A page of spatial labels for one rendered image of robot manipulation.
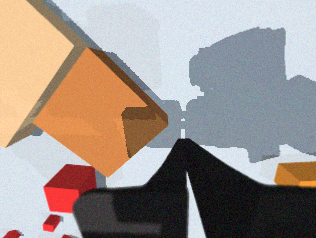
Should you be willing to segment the brown flat bar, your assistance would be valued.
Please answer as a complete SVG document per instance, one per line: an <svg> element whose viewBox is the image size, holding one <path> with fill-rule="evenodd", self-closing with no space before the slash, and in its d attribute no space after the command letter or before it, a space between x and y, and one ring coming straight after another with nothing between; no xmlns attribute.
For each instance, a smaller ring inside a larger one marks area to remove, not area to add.
<svg viewBox="0 0 316 238"><path fill-rule="evenodd" d="M279 163L274 182L316 187L316 161Z"/></svg>

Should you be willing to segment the orange square block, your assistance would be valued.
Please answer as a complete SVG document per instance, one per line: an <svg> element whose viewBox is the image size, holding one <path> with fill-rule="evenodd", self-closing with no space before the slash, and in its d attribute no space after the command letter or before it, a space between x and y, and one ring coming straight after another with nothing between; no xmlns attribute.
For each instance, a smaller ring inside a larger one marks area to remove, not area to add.
<svg viewBox="0 0 316 238"><path fill-rule="evenodd" d="M168 115L104 51L87 47L32 123L109 178Z"/></svg>

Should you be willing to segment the tan flat board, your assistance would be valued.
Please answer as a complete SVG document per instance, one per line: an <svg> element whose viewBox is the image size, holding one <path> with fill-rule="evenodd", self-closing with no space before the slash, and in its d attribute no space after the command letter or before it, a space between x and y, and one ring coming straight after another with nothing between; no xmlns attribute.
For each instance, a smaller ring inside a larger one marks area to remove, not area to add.
<svg viewBox="0 0 316 238"><path fill-rule="evenodd" d="M0 0L0 146L35 131L32 122L87 47L41 0Z"/></svg>

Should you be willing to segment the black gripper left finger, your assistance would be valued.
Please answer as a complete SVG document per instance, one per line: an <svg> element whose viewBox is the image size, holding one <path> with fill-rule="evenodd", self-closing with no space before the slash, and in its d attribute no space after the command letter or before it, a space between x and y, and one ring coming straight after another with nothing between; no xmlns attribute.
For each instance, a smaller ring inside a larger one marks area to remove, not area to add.
<svg viewBox="0 0 316 238"><path fill-rule="evenodd" d="M189 190L186 144L178 138L154 175L144 184L90 189L72 212L82 238L156 235L188 238Z"/></svg>

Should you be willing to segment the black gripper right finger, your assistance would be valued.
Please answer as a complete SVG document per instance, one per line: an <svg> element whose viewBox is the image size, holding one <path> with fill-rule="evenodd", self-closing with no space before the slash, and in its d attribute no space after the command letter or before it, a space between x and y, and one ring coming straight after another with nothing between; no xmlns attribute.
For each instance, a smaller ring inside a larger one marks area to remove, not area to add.
<svg viewBox="0 0 316 238"><path fill-rule="evenodd" d="M316 223L315 186L258 182L191 139L184 142L205 238L263 238L272 223Z"/></svg>

